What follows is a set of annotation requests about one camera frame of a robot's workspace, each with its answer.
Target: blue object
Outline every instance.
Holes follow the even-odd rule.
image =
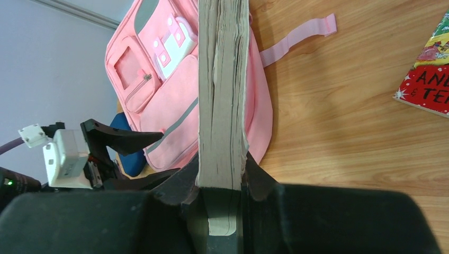
[[[118,113],[111,123],[112,128],[130,131],[131,127],[128,124],[124,113]],[[138,176],[147,161],[143,155],[143,150],[133,153],[131,155],[123,156],[119,154],[120,161],[122,162],[123,171],[129,176]]]

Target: book cover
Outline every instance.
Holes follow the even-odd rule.
[[[427,41],[393,98],[449,117],[449,11]]]

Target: bag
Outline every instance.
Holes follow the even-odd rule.
[[[306,37],[335,31],[333,14],[310,20],[262,53],[251,32],[245,130],[257,163],[267,150],[273,127],[263,68]],[[135,0],[107,45],[105,65],[131,129],[164,133],[144,149],[151,168],[185,166],[198,152],[197,0]]]

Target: wooden table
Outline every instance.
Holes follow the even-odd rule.
[[[449,252],[449,119],[392,99],[449,3],[250,5],[260,50],[315,17],[333,12],[338,25],[336,34],[309,38],[265,69],[274,130],[262,167],[284,183],[408,193]]]

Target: backpack zipper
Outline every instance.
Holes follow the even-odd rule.
[[[144,86],[150,79],[152,78],[151,74],[145,75],[143,77],[142,82],[140,82],[137,87],[128,95],[127,99],[125,100],[125,104],[129,102],[129,100]]]

